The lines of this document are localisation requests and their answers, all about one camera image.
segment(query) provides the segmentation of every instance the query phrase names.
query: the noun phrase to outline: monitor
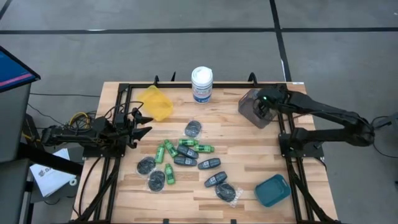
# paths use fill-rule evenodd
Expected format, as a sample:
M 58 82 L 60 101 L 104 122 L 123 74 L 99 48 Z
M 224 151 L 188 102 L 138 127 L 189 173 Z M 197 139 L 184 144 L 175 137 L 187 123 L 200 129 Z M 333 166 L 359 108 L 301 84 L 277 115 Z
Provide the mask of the monitor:
M 0 46 L 0 93 L 37 80 L 40 75 Z

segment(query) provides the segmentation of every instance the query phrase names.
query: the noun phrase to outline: white container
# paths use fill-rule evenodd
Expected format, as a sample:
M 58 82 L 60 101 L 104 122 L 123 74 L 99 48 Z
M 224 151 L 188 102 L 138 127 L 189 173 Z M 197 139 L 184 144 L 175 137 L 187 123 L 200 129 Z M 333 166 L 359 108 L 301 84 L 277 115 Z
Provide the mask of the white container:
M 197 67 L 192 71 L 193 99 L 197 103 L 210 101 L 211 89 L 213 88 L 213 72 L 208 67 Z

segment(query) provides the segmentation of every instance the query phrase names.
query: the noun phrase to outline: green bottle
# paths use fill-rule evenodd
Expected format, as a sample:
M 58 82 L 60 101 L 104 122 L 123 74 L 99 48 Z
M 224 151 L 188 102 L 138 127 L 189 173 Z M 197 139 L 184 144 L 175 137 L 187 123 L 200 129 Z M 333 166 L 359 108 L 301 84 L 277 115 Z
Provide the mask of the green bottle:
M 170 164 L 166 164 L 164 172 L 166 173 L 167 184 L 174 184 L 175 183 L 174 173 L 173 173 L 173 168 Z
M 195 152 L 211 153 L 211 152 L 214 152 L 214 147 L 213 146 L 205 146 L 205 145 L 195 145 L 193 147 L 193 150 L 195 150 Z
M 199 144 L 199 142 L 194 139 L 180 139 L 178 140 L 178 144 L 182 146 L 194 146 L 196 144 Z
M 161 144 L 156 150 L 155 162 L 161 164 L 164 157 L 164 145 Z
M 170 156 L 175 157 L 176 155 L 178 155 L 177 150 L 175 150 L 173 144 L 168 139 L 166 139 L 164 141 L 164 146 L 166 147 L 166 149 L 170 153 Z

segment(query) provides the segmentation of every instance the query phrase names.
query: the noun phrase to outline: teal container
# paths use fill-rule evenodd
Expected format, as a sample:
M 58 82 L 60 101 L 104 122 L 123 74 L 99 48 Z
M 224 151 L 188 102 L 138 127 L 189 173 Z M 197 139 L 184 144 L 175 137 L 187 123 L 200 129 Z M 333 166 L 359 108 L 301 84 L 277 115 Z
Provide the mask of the teal container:
M 277 174 L 256 186 L 254 194 L 257 200 L 265 207 L 271 207 L 288 197 L 291 193 L 290 186 L 284 177 Z

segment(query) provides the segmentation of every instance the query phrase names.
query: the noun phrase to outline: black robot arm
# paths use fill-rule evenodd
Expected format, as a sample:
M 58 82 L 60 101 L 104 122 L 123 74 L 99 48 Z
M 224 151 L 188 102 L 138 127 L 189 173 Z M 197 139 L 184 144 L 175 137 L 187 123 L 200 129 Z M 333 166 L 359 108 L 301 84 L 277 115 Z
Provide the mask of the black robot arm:
M 86 157 L 118 157 L 117 150 L 120 141 L 126 141 L 130 148 L 136 148 L 140 141 L 152 127 L 137 128 L 138 124 L 146 124 L 152 118 L 143 117 L 134 108 L 132 112 L 133 120 L 127 114 L 117 114 L 112 124 L 104 116 L 94 119 L 86 129 L 77 129 L 71 126 L 50 126 L 42 131 L 41 142 L 44 146 L 56 146 L 64 142 L 78 143 L 85 148 Z
M 310 142 L 315 143 L 311 147 L 316 147 L 317 143 L 325 141 L 345 141 L 354 146 L 369 146 L 374 141 L 373 127 L 366 119 L 355 112 L 316 102 L 306 94 L 283 88 L 263 88 L 257 94 L 257 99 L 257 114 L 266 114 L 269 110 L 284 114 L 312 114 L 343 126 L 341 129 L 316 131 L 295 128 L 291 134 L 282 135 L 280 138 L 288 140 L 285 144 L 288 144 L 290 149 L 302 150 Z

